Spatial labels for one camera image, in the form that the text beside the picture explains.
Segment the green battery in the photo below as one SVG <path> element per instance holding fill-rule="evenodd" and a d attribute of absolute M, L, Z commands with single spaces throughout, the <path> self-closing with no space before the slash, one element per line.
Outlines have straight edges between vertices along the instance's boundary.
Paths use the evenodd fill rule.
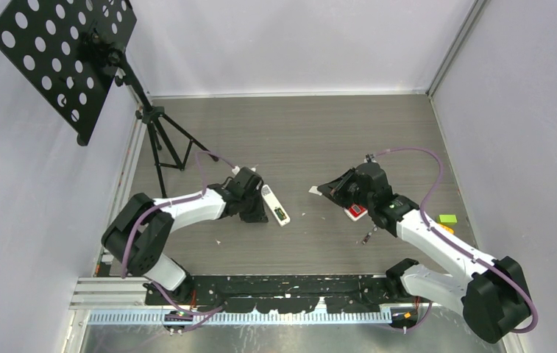
<path fill-rule="evenodd" d="M 278 219 L 279 221 L 284 221 L 284 220 L 287 219 L 287 216 L 286 216 L 286 214 L 284 213 L 284 211 L 283 211 L 282 208 L 276 207 L 276 208 L 274 209 L 274 212 L 276 213 L 277 219 Z"/>

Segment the white battery cover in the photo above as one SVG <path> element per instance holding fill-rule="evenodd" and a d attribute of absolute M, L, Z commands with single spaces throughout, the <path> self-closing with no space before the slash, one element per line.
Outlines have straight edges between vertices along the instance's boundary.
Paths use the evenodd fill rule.
<path fill-rule="evenodd" d="M 322 192 L 318 190 L 317 186 L 311 186 L 308 192 L 314 195 L 322 196 Z"/>

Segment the long white remote control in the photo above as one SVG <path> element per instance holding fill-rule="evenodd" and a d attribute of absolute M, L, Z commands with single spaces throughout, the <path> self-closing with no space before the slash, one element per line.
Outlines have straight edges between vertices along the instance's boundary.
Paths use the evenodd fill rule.
<path fill-rule="evenodd" d="M 285 225 L 289 224 L 291 219 L 288 215 L 288 213 L 285 211 L 285 208 L 282 206 L 282 204 L 280 203 L 280 201 L 278 200 L 278 198 L 275 196 L 274 192 L 272 191 L 272 189 L 267 185 L 263 185 L 263 187 L 261 188 L 261 196 L 263 198 L 263 200 L 265 201 L 266 205 L 268 206 L 268 208 L 270 209 L 270 211 L 272 212 L 272 215 L 275 217 L 275 219 L 277 220 L 277 223 L 281 226 L 284 227 Z M 287 216 L 287 219 L 284 221 L 279 221 L 277 219 L 277 215 L 274 212 L 274 209 L 276 207 L 280 207 L 283 209 L 284 213 Z"/>

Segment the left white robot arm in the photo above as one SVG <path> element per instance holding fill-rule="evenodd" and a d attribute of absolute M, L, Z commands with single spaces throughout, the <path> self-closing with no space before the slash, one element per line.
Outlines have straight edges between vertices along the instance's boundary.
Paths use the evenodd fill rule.
<path fill-rule="evenodd" d="M 184 304 L 192 286 L 186 280 L 188 272 L 164 253 L 169 235 L 192 224 L 234 215 L 246 223 L 266 223 L 263 185 L 256 171 L 243 167 L 221 184 L 184 196 L 152 199 L 136 193 L 105 230 L 102 245 L 127 274 L 156 282 L 172 303 Z"/>

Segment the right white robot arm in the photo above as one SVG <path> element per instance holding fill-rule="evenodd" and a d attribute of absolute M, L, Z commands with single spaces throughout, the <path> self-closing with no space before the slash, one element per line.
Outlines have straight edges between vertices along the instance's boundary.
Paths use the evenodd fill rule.
<path fill-rule="evenodd" d="M 415 246 L 445 269 L 440 274 L 413 259 L 400 261 L 386 271 L 391 299 L 404 302 L 418 296 L 438 303 L 461 315 L 487 343 L 519 333 L 526 319 L 536 322 L 521 265 L 511 257 L 498 260 L 443 229 L 417 203 L 392 190 L 378 163 L 362 163 L 315 189 L 339 207 L 365 210 L 378 229 Z"/>

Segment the black purple battery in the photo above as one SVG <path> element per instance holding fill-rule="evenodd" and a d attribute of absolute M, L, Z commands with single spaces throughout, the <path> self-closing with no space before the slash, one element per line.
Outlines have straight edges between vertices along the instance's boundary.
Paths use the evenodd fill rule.
<path fill-rule="evenodd" d="M 377 231 L 377 227 L 372 227 L 372 229 L 369 230 L 367 232 L 367 234 L 363 237 L 363 239 L 361 240 L 361 243 L 363 245 L 367 244 L 376 231 Z"/>

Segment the green block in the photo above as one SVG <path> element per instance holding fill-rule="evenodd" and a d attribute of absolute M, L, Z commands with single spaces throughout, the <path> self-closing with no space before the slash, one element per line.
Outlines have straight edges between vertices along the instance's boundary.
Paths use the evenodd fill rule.
<path fill-rule="evenodd" d="M 446 226 L 452 226 L 458 223 L 458 218 L 454 214 L 441 214 L 438 217 L 438 222 Z"/>

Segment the orange block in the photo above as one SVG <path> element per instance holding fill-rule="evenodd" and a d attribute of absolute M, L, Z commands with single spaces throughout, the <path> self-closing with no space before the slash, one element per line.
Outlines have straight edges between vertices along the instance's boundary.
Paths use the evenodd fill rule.
<path fill-rule="evenodd" d="M 439 226 L 440 226 L 440 228 L 441 228 L 442 230 L 444 230 L 446 233 L 449 233 L 449 234 L 451 234 L 451 235 L 454 235 L 454 234 L 455 234 L 455 231 L 454 231 L 453 229 L 451 229 L 451 228 L 449 228 L 449 227 L 447 227 L 447 226 L 445 226 L 445 225 L 442 225 L 442 224 L 439 224 Z"/>

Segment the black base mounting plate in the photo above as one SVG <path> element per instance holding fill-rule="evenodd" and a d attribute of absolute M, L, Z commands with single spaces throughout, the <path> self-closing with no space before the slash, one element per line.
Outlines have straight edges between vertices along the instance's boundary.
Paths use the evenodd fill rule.
<path fill-rule="evenodd" d="M 324 305 L 331 314 L 374 313 L 383 304 L 406 304 L 410 312 L 426 306 L 425 299 L 392 293 L 385 276 L 351 275 L 192 275 L 181 286 L 162 294 L 144 285 L 146 304 L 191 305 L 201 313 L 217 307 L 223 313 L 311 313 Z"/>

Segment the black perforated music stand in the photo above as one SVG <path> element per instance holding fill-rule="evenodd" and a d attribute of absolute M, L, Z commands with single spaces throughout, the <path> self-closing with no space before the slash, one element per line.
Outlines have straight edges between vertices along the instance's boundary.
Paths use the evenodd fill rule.
<path fill-rule="evenodd" d="M 163 107 L 151 103 L 127 45 L 137 18 L 129 1 L 10 1 L 0 14 L 0 50 L 87 146 L 112 85 L 137 96 L 163 197 L 163 168 L 185 170 L 205 150 Z"/>

